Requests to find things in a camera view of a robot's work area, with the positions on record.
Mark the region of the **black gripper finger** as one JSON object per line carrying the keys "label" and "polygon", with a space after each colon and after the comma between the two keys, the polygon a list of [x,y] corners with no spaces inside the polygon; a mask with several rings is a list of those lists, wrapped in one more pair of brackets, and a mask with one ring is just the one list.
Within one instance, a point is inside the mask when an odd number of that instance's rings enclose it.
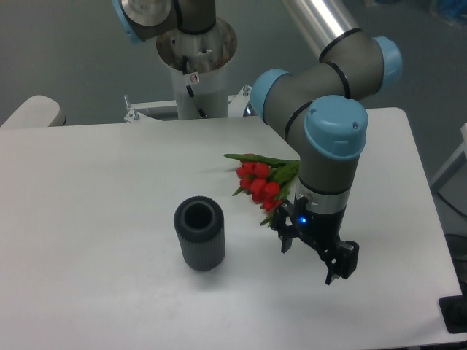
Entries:
{"label": "black gripper finger", "polygon": [[354,241],[338,239],[330,248],[317,245],[316,250],[328,269],[325,278],[327,285],[338,278],[348,279],[357,268],[360,246]]}
{"label": "black gripper finger", "polygon": [[290,201],[281,203],[273,210],[270,227],[277,232],[282,242],[281,253],[286,253],[291,248],[293,239],[298,238],[298,229],[293,223],[287,223],[287,219],[291,219],[292,216],[293,204]]}

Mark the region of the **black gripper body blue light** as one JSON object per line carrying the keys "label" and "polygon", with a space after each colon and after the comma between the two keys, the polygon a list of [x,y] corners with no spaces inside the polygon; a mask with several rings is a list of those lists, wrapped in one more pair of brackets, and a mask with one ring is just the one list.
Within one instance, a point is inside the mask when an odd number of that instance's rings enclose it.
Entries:
{"label": "black gripper body blue light", "polygon": [[332,214],[319,214],[306,208],[307,197],[295,199],[291,217],[291,237],[287,240],[290,248],[297,237],[317,252],[337,252],[341,242],[339,231],[346,208]]}

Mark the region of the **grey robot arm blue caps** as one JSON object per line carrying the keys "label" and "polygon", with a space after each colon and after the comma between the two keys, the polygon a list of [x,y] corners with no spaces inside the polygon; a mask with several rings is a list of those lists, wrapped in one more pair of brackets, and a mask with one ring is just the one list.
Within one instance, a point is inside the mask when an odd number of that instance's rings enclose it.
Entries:
{"label": "grey robot arm blue caps", "polygon": [[[225,117],[222,71],[237,37],[213,1],[114,1],[130,39],[156,40],[160,59],[175,73],[180,119]],[[286,1],[318,64],[294,76],[281,69],[255,81],[250,103],[299,155],[293,201],[274,210],[271,226],[286,252],[298,238],[326,264],[327,281],[355,271],[359,247],[340,239],[350,189],[366,144],[368,114],[360,100],[394,85],[402,57],[385,37],[362,32],[341,1]]]}

